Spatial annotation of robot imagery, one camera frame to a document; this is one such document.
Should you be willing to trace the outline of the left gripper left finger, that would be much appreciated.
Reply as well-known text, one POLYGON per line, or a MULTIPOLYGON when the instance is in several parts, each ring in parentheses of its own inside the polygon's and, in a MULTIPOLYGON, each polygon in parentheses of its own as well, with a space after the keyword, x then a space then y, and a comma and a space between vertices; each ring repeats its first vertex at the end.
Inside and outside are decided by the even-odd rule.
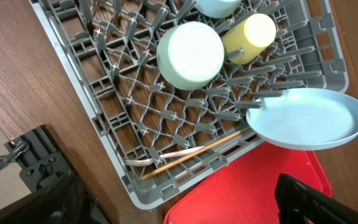
POLYGON ((74 174, 63 175, 0 209, 0 223, 109 223, 88 188, 74 174))

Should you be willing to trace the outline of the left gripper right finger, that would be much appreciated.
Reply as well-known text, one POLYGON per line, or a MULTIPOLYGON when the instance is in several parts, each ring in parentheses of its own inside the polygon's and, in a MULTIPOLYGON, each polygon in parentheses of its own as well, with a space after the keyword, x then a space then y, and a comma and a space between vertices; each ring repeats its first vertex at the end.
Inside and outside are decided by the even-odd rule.
POLYGON ((280 223, 358 223, 358 212, 293 176, 281 173, 275 188, 280 223))

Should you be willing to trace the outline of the white plastic fork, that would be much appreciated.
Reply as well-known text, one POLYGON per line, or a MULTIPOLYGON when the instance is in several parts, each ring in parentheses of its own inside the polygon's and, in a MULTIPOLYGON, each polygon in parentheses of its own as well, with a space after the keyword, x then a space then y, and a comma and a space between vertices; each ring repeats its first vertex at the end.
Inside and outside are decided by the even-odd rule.
MULTIPOLYGON (((200 149, 202 149, 202 146, 199 147, 192 147, 189 149, 184 149, 181 151, 176 151, 176 152, 169 152, 166 154, 162 154, 160 156, 161 159, 167 159, 167 158, 172 158, 172 157, 181 157, 181 156, 185 156, 187 154, 191 154, 192 152, 196 152, 200 149)), ((145 167, 145 166, 149 166, 151 164, 153 164, 155 162, 155 160, 153 158, 149 158, 149 159, 143 159, 143 160, 126 160, 125 164, 127 166, 134 166, 134 167, 145 167)))

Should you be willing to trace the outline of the light blue round plate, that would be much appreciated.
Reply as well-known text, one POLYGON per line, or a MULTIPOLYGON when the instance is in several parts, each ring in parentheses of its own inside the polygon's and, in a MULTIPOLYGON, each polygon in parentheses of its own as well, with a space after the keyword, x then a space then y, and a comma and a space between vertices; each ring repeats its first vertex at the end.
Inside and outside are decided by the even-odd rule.
POLYGON ((282 96, 259 98, 246 120, 258 137, 302 151, 341 146, 358 136, 358 100, 332 90, 293 88, 282 96))

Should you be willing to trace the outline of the wooden chopstick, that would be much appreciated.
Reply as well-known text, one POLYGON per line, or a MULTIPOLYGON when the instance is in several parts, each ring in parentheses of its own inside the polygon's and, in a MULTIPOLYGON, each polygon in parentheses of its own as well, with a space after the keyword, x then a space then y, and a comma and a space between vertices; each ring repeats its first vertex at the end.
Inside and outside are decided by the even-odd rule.
POLYGON ((160 167, 160 168, 158 168, 156 170, 153 170, 152 172, 149 172, 148 174, 143 175, 140 179, 141 180, 146 180, 146 179, 148 179, 150 177, 153 177, 153 176, 155 176, 155 175, 157 175, 157 174, 159 174, 159 173, 161 173, 161 172, 163 172, 163 171, 165 171, 167 169, 170 169, 171 167, 174 167, 174 166, 180 164, 181 162, 184 162, 184 161, 186 161, 188 159, 191 159, 192 157, 195 157, 198 154, 201 154, 201 153, 203 153, 203 152, 205 152, 205 151, 207 151, 207 150, 209 150, 209 149, 211 149, 211 148, 213 148, 215 146, 218 146, 218 145, 230 140, 231 138, 236 137, 236 136, 248 131, 249 129, 250 129, 250 127, 246 127, 246 128, 243 128, 242 130, 236 131, 236 132, 226 136, 225 138, 222 138, 222 139, 220 139, 220 140, 218 140, 216 142, 213 142, 210 145, 207 145, 207 146, 201 148, 198 151, 195 151, 195 152, 192 152, 190 154, 187 154, 187 155, 185 155, 185 156, 183 156, 183 157, 181 157, 181 158, 179 158, 179 159, 177 159, 177 160, 175 160, 175 161, 173 161, 173 162, 171 162, 171 163, 169 163, 167 165, 164 165, 164 166, 162 166, 162 167, 160 167))

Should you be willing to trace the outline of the yellow plastic cup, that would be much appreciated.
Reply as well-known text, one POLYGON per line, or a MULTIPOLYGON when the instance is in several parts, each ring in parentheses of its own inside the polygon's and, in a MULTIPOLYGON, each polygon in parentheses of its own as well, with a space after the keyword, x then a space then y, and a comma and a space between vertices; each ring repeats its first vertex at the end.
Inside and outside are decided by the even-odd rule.
POLYGON ((254 14, 223 36, 225 54, 243 49, 243 54, 230 61, 239 65, 247 64, 275 40, 276 32, 275 23, 269 16, 254 14))

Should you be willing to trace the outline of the green bowl with rice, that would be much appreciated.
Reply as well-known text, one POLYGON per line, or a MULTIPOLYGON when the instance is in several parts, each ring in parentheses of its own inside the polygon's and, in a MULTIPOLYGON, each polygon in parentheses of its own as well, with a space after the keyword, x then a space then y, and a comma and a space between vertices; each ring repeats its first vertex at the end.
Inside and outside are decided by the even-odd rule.
POLYGON ((167 30, 157 46, 157 65, 169 84, 181 90, 204 87, 220 72, 224 47, 218 33, 201 22, 167 30))

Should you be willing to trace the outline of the small green saucer bowl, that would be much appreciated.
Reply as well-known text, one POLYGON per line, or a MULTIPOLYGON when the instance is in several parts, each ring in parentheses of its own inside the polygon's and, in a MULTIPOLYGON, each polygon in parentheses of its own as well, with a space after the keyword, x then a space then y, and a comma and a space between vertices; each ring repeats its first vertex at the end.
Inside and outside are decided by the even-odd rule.
POLYGON ((240 0, 196 0, 195 8, 208 17, 223 18, 230 16, 240 2, 240 0))

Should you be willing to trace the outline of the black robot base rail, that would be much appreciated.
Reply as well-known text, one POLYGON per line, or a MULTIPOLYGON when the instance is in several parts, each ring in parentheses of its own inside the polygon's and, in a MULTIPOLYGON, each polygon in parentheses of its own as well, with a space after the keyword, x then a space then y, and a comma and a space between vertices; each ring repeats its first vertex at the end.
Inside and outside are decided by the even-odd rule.
POLYGON ((31 192, 52 184, 71 171, 71 166, 44 124, 4 146, 9 154, 0 162, 0 170, 18 163, 21 167, 19 177, 31 192))

